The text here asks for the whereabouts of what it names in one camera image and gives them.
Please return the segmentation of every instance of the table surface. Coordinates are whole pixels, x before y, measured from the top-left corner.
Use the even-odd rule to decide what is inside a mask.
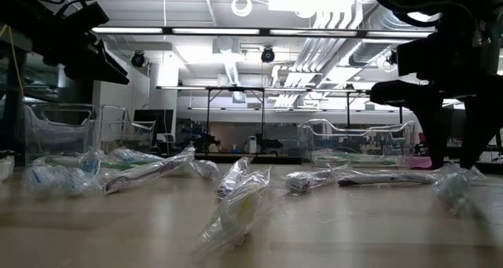
[[[202,178],[159,178],[67,199],[29,200],[19,191],[16,179],[0,186],[2,267],[183,267],[218,204],[215,184]],[[428,185],[327,185],[280,197],[241,246],[201,266],[496,267],[503,263],[502,206],[500,178],[473,186],[457,217]]]

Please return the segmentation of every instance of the desk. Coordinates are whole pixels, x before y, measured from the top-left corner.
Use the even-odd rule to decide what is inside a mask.
[[[222,165],[226,171],[230,165]],[[260,168],[252,165],[252,170]],[[274,166],[273,172],[307,169]],[[503,180],[472,187],[451,217],[430,186],[325,186],[286,196],[243,245],[210,267],[497,267]],[[2,267],[184,267],[216,207],[201,178],[160,178],[110,196],[29,201],[0,187]]]

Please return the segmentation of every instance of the camera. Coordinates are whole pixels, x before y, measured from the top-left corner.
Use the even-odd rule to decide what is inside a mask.
[[[136,68],[143,68],[149,63],[149,59],[145,57],[145,51],[134,52],[131,58],[131,64]]]
[[[266,47],[264,48],[264,51],[262,52],[261,56],[262,62],[269,64],[274,61],[274,51],[273,48],[271,47]]]

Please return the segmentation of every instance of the metal frame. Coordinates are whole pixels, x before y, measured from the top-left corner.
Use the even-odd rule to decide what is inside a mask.
[[[175,36],[255,36],[333,39],[391,39],[416,40],[428,37],[433,31],[378,31],[369,29],[313,28],[215,28],[215,27],[99,27],[99,35],[175,35]]]

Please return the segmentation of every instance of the plastic bin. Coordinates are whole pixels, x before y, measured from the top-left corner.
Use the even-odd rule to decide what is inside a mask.
[[[314,166],[404,167],[413,155],[414,121],[369,129],[340,129],[327,119],[297,126],[304,163]]]
[[[155,125],[131,122],[125,108],[109,105],[27,103],[24,119],[26,166],[40,156],[75,156],[91,147],[148,152]]]

